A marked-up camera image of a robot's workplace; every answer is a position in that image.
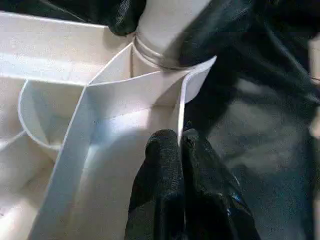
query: gloved hand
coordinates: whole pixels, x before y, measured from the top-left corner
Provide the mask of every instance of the gloved hand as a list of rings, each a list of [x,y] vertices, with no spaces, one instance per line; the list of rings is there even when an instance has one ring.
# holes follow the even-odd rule
[[[209,142],[161,130],[149,139],[132,187],[125,239],[259,240],[237,180]]]

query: black fabric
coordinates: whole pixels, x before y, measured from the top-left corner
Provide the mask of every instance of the black fabric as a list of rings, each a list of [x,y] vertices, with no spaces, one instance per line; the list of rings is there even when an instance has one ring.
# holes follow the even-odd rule
[[[194,129],[183,134],[182,156],[189,239],[259,240],[238,181]]]
[[[182,239],[184,180],[177,135],[160,130],[149,139],[130,198],[125,239]]]
[[[217,59],[187,104],[185,129],[207,136],[239,180],[261,239],[314,239],[316,159],[309,125],[318,104],[263,79],[243,78],[224,57],[230,59]]]
[[[125,239],[259,240],[238,181],[210,143],[172,130],[154,133],[132,186]]]

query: white cylindrical pipe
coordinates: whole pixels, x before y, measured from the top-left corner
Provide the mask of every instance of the white cylindrical pipe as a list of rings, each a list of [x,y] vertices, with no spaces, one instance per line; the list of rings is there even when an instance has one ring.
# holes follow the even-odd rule
[[[136,44],[141,54],[157,65],[175,67],[173,43],[209,2],[147,0],[136,33]]]

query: white compartment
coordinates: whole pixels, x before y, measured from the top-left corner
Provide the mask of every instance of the white compartment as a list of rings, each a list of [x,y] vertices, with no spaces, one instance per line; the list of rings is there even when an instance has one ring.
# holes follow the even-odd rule
[[[28,80],[20,93],[18,114],[27,134],[55,160],[82,86]]]
[[[25,240],[41,207],[52,161],[18,117],[25,80],[0,77],[0,239]]]
[[[133,43],[130,43],[110,60],[90,84],[117,82],[160,70],[158,66],[146,60]]]
[[[17,106],[24,83],[22,78],[0,77],[0,148],[22,131]]]
[[[44,200],[52,172],[48,165],[23,188],[0,197],[0,239],[26,240]]]
[[[132,40],[102,25],[0,12],[0,75],[86,85]]]
[[[191,72],[184,82],[154,72],[86,87],[29,239],[123,239],[149,137],[173,129],[179,141],[190,88],[208,71]]]

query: black cloth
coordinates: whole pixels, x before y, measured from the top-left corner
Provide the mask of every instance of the black cloth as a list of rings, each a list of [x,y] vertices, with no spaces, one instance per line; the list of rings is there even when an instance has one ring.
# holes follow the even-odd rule
[[[184,191],[177,135],[172,130],[157,131],[134,179],[124,239],[182,239]]]
[[[132,186],[125,239],[259,240],[237,179],[190,129],[154,133]]]

